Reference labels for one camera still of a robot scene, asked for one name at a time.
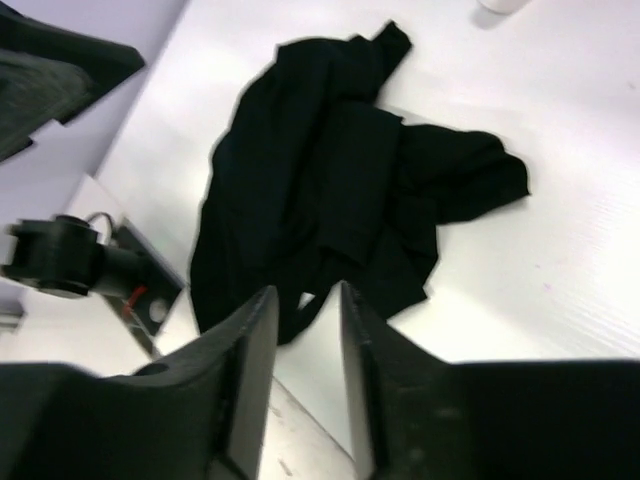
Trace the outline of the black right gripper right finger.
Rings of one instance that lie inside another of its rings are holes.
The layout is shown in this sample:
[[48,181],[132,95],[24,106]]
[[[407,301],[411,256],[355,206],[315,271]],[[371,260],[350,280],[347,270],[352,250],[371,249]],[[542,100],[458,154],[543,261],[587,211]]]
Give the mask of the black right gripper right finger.
[[637,361],[449,363],[340,296],[358,478],[638,477]]

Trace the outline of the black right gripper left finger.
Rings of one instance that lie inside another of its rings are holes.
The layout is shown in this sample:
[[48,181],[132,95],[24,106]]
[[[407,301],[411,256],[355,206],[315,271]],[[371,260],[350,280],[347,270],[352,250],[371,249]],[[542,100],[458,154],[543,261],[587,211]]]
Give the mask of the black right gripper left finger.
[[268,287],[131,375],[1,367],[5,479],[253,479],[278,336]]

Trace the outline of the black t shirt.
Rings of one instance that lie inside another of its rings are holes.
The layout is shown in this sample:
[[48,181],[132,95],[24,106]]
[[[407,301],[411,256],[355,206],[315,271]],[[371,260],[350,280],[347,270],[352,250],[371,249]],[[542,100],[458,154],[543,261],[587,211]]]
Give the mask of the black t shirt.
[[495,135],[377,106],[411,47],[394,22],[373,38],[294,41],[246,87],[211,157],[190,264],[201,331],[270,285],[283,345],[340,281],[389,319],[425,299],[439,226],[528,195],[525,163]]

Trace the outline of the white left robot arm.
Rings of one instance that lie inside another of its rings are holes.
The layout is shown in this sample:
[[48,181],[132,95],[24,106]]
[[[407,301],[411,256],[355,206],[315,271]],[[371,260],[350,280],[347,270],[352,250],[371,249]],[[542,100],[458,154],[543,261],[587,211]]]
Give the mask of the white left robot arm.
[[[66,124],[142,70],[133,47],[82,35],[1,6],[1,158],[33,143],[46,123]],[[3,277],[66,298],[87,295],[119,251],[98,241],[89,221],[69,215],[21,220]]]

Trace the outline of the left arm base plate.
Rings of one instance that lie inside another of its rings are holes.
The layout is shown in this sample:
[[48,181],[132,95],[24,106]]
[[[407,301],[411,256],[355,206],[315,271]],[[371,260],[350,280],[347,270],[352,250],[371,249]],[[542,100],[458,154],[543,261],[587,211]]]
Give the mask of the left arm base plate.
[[103,299],[143,351],[159,358],[157,340],[186,283],[128,219],[116,227],[110,244],[137,253],[146,266],[127,298]]

